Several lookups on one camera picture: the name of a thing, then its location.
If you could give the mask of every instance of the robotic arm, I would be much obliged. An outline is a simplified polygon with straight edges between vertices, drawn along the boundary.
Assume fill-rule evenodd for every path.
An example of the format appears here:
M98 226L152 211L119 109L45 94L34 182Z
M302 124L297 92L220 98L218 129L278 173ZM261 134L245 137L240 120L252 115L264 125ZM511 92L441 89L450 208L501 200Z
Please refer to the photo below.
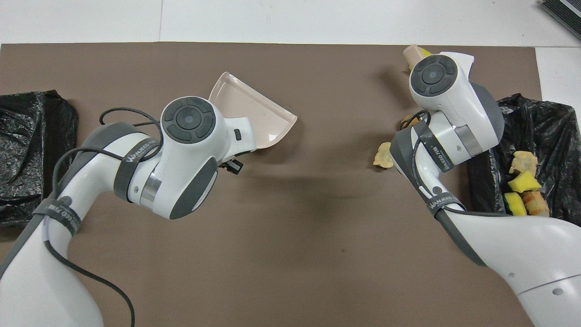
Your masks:
M413 67L409 87L426 115L395 134L396 168L460 250L510 285L535 326L581 325L581 228L464 210L438 177L496 146L504 120L486 89L468 81L474 57L442 52L418 60L413 47L404 52Z
M241 81L229 74L226 77L248 91ZM260 95L252 91L249 94L255 98ZM212 96L226 106L228 94L222 92L226 100ZM254 115L259 124L269 123L265 116L276 116L269 109L275 108L279 116L284 113L289 117L285 130L269 131L282 138L296 116L261 97L261 104L266 105L253 102L246 113ZM83 147L106 152L76 156L58 184L60 191L41 203L0 264L2 326L103 326L90 294L71 269L46 250L45 242L49 240L57 256L66 257L70 239L96 197L106 191L167 219L188 215L208 195L218 167L238 174L242 164L234 158L257 148L250 118L225 118L211 102L199 97L171 101L163 109L159 127L163 146L125 122L101 126L87 137ZM151 157L156 147L161 149Z

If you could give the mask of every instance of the beige dustpan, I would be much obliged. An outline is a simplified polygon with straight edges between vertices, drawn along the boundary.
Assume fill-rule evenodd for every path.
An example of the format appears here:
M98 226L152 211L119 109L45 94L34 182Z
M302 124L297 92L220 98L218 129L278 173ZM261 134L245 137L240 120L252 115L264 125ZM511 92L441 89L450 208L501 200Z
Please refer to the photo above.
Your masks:
M248 117L257 149L268 148L279 142L297 119L228 72L220 76L208 100L225 118Z

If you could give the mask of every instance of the black velcro strap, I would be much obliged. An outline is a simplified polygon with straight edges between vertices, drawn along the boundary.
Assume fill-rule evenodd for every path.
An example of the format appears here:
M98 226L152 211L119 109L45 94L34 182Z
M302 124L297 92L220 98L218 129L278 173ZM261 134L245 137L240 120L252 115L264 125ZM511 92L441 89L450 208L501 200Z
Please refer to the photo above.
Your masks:
M462 205L460 200L458 200L458 198L450 192L436 194L426 202L426 205L428 206L428 210L430 211L432 216L435 216L436 212L442 209L445 205L452 203L456 203L462 208L464 208L464 205Z
M414 127L416 127L420 141L437 164L438 168L440 168L443 173L454 168L454 163L452 163L452 160L448 157L448 154L440 144L440 141L438 141L428 125L423 120L420 120L414 125Z
M81 226L81 218L67 204L54 198L44 199L33 214L47 215L66 227L74 236Z
M135 147L127 152L123 160L121 160L121 164L117 170L117 175L115 175L115 181L113 182L113 191L116 196L127 200L127 202L131 202L127 196L127 190L129 189L129 184L131 183L133 174L137 169L139 160L141 160L141 158L157 145L159 145L159 142L157 142L155 138L148 137L141 140Z

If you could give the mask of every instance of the yellow sponge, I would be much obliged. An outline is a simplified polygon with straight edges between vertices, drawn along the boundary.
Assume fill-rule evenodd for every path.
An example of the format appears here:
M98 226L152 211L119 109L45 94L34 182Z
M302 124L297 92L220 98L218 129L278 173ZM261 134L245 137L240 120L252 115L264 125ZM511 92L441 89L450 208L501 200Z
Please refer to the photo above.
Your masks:
M525 204L522 202L521 196L518 193L504 193L504 199L513 216L526 216Z
M537 182L533 174L528 170L518 174L517 178L508 182L508 185L513 191L518 193L523 193L524 191L538 191L541 188L541 184Z

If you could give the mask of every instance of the circular button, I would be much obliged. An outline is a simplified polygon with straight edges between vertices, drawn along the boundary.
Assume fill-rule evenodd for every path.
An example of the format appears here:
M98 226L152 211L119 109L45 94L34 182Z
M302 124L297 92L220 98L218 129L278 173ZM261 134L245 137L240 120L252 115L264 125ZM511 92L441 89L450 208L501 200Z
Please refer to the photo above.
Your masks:
M422 80L427 84L436 84L444 77L444 69L440 65L429 65L422 72Z
M202 116L194 108L182 108L178 111L175 121L183 129L194 129L202 122Z

